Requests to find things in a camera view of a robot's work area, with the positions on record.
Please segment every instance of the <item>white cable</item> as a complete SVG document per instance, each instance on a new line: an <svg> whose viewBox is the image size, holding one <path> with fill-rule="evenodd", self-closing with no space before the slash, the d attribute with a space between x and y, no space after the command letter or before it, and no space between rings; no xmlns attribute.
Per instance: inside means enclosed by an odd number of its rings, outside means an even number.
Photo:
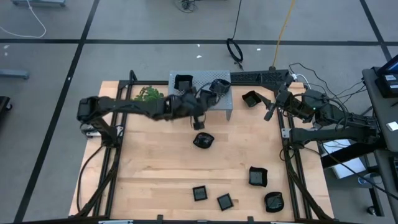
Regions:
<svg viewBox="0 0 398 224"><path fill-rule="evenodd" d="M40 23L40 25L42 25L42 27L43 27L43 29L44 29L43 34L40 35L40 36L19 35L19 34L15 34L15 33L9 32L9 31L7 31L5 28L3 28L3 27L1 27L1 26L0 26L0 29L3 30L4 32L8 33L8 34L11 34L11 35L14 35L14 36L17 36L17 37L42 38L42 37L45 35L45 33L47 32L47 29L46 29L45 26L43 25L42 21L40 21L40 19L36 16L35 12L33 11L32 6L30 6L29 0L26 0L26 2L27 2L27 4L28 4L29 9L30 9L30 11L32 12L33 16L35 16L36 19L37 19L37 21Z"/></svg>
<svg viewBox="0 0 398 224"><path fill-rule="evenodd" d="M305 76L303 76L302 74L296 74L296 77L303 77L305 79L305 81L307 82L309 89L311 90L310 83L308 82L307 78L305 78Z"/></svg>

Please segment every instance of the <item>gray floor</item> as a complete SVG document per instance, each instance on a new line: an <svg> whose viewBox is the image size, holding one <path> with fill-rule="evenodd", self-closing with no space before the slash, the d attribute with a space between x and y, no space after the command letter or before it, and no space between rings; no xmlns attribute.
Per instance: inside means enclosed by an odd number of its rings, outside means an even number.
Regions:
<svg viewBox="0 0 398 224"><path fill-rule="evenodd" d="M396 0L366 0L385 41L398 41L393 15ZM68 0L66 8L34 7L47 27L46 39L79 39L93 0ZM243 1L235 39L276 40L289 1ZM184 14L171 0L101 0L89 39L226 39L233 34L238 0L198 1L198 10ZM39 35L40 25L24 6L0 1L0 26L19 34ZM0 39L13 39L0 32ZM297 0L284 40L377 41L357 0ZM12 222L53 115L77 45L0 44L0 68L26 69L29 80L0 79L0 95L14 108L0 132L0 223ZM241 45L245 70L267 70L275 45ZM398 47L389 47L391 55ZM282 45L277 68L301 62L317 71L340 92L358 82L361 70L386 62L380 46ZM84 45L50 148L31 198L25 221L68 215L86 139L75 119L78 101L96 95L103 80L127 79L133 69L140 80L166 80L170 70L239 71L225 45ZM311 72L293 67L310 83L321 85ZM366 92L352 97L350 111L370 106ZM385 195L386 217L372 217L367 189L344 188L325 171L336 218L347 222L392 223Z"/></svg>

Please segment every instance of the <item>metal stand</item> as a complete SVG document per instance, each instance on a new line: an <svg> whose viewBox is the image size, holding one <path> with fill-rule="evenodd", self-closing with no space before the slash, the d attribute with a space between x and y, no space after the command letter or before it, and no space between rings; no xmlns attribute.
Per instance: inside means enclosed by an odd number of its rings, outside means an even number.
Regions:
<svg viewBox="0 0 398 224"><path fill-rule="evenodd" d="M29 0L32 3L50 3L50 4L59 4L61 7L65 7L65 0ZM18 5L19 3L26 2L26 0L11 0L14 5Z"/></svg>
<svg viewBox="0 0 398 224"><path fill-rule="evenodd" d="M0 69L0 78L23 78L29 79L29 73L24 70L14 70L14 69Z"/></svg>

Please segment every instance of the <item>wooden tabletop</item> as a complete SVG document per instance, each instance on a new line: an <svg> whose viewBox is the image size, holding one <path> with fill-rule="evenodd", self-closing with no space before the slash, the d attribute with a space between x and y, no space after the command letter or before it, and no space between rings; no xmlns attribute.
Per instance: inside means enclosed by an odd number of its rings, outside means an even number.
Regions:
<svg viewBox="0 0 398 224"><path fill-rule="evenodd" d="M118 82L103 82L99 96L115 97L117 86ZM134 85L131 98L139 94L142 87ZM152 87L167 95L167 85ZM127 117L111 218L154 220L161 214L165 220L245 221L248 216L253 216L255 221L294 220L285 163L279 159L282 142L277 115L269 122L264 121L265 105L248 108L241 98L255 90L273 100L273 92L259 86L232 86L231 90L234 109L230 121L223 111L206 112L206 129L202 131L215 137L209 149L192 144L198 131L191 128L189 118L166 122L136 114ZM296 94L305 89L302 83L293 83L290 91ZM111 114L104 119L110 122ZM295 120L295 125L310 127L300 120ZM87 142L82 164L99 145L99 138ZM307 147L317 150L314 142ZM81 206L98 186L103 155L104 149L84 171ZM319 156L306 150L301 150L301 155L308 191L326 214L333 217ZM267 187L248 184L251 166L268 170ZM208 199L195 202L192 188L201 185L206 186ZM285 207L280 212L267 213L264 196L275 191L282 192ZM107 190L105 192L103 201L107 197ZM217 197L227 193L234 207L222 212ZM305 217L298 189L297 195L301 217ZM75 192L70 214L76 212Z"/></svg>

